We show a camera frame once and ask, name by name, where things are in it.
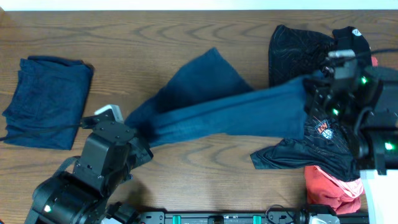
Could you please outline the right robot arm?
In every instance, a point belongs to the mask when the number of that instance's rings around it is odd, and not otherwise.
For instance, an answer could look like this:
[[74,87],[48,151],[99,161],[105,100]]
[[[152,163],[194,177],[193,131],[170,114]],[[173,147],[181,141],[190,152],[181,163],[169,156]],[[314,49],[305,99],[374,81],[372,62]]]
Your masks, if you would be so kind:
[[397,70],[343,58],[331,74],[307,78],[304,86],[307,113],[326,113],[346,128],[369,222],[397,223]]

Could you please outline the red orange garment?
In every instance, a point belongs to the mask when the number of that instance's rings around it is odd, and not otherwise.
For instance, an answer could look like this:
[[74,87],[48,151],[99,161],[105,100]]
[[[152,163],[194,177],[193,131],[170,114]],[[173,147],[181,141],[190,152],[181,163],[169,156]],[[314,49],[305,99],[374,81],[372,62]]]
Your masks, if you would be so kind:
[[360,196],[364,193],[361,179],[343,182],[318,166],[304,168],[307,202],[330,206],[337,215],[357,212],[361,208]]

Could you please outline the black orange patterned jersey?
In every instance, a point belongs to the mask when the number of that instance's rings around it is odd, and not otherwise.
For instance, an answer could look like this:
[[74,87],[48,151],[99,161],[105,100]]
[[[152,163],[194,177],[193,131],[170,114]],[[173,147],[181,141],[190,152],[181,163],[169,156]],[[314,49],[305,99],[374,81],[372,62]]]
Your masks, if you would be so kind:
[[[370,46],[360,31],[352,26],[335,29],[331,36],[310,30],[276,27],[269,44],[269,84],[326,72],[326,57],[335,50],[353,50],[362,57],[359,64],[372,64]],[[348,130],[335,118],[321,113],[309,116],[304,124],[303,139],[283,139],[275,146],[250,155],[255,169],[296,169],[318,166],[344,182],[360,178],[356,161],[345,138]]]

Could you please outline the dark blue garment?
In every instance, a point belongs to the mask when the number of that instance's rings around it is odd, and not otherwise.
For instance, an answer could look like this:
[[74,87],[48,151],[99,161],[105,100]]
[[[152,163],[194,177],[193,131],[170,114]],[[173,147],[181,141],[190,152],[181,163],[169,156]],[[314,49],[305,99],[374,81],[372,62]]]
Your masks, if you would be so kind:
[[94,68],[81,60],[29,56],[20,61],[17,87],[2,115],[7,144],[70,150]]
[[254,90],[216,48],[185,64],[125,124],[150,146],[212,134],[302,139],[307,114],[303,77]]

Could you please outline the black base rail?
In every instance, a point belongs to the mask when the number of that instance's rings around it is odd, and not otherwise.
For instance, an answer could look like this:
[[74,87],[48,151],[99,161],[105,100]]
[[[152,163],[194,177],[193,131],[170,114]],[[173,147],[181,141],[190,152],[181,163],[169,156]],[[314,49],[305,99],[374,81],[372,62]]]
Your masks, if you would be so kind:
[[272,223],[341,223],[370,224],[365,213],[333,216],[307,215],[303,212],[270,210],[264,213],[177,213],[145,212],[138,224],[272,224]]

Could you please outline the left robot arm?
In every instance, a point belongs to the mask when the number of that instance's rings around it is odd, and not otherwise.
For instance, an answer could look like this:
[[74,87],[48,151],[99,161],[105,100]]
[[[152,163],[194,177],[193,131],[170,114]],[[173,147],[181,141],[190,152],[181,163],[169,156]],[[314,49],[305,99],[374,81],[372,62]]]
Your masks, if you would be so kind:
[[66,159],[35,189],[25,223],[139,223],[134,208],[108,200],[132,179],[132,169],[153,158],[149,144],[111,110],[82,118],[80,126],[92,130],[81,155]]

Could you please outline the folded dark blue garment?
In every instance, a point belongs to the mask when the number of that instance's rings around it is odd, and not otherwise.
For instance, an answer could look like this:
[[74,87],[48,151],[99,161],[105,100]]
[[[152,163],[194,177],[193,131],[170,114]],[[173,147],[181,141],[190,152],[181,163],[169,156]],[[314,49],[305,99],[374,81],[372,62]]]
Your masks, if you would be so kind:
[[7,144],[70,150],[94,68],[81,60],[29,56],[20,61],[17,87],[2,115]]

